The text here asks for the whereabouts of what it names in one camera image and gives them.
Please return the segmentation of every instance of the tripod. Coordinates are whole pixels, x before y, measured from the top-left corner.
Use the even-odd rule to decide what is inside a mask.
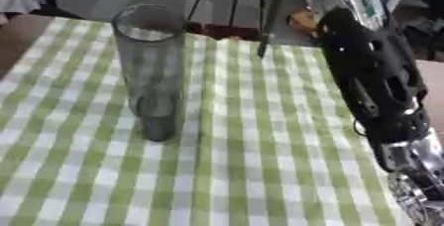
[[[234,19],[236,16],[236,9],[238,6],[239,0],[233,0],[231,12],[228,20],[229,27],[233,27]],[[187,21],[189,22],[194,15],[197,6],[199,5],[200,0],[196,0],[194,5],[189,12]],[[264,10],[265,10],[265,0],[260,0],[260,16],[259,16],[259,32],[261,33],[261,43],[258,49],[258,56],[264,57],[265,51],[267,49],[267,45],[270,41],[270,33],[275,25],[276,18],[278,16],[278,10],[280,7],[281,0],[272,0],[266,23],[264,24]]]

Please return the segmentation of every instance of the table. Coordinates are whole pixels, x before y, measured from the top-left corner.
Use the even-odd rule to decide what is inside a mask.
[[[24,15],[0,31],[0,79],[14,65],[25,50],[42,34],[53,18]],[[198,24],[189,29],[192,33],[202,34]],[[213,38],[221,39],[228,35],[240,36],[246,40],[257,40],[254,31],[235,31],[228,28],[212,29],[210,34]],[[444,141],[444,63],[435,61],[419,60],[418,67],[429,88],[429,95],[425,104],[429,110],[432,123],[441,139]]]
[[[408,225],[320,51],[189,35],[183,132],[157,145],[111,35],[55,19],[0,83],[0,224]]]

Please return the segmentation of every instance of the tall drinking glass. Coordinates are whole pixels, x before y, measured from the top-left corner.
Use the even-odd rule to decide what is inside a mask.
[[[129,105],[144,137],[175,135],[183,81],[184,20],[157,5],[127,7],[112,21],[129,93]]]

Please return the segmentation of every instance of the green checkered tablecloth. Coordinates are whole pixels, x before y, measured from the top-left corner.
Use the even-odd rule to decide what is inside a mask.
[[[108,24],[55,19],[0,82],[0,226],[407,225],[321,52],[187,36],[179,141],[144,141]]]

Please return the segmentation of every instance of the robotic arm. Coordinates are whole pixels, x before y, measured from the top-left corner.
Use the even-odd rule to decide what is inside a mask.
[[[411,220],[444,225],[444,147],[415,57],[381,0],[307,0],[331,73]]]

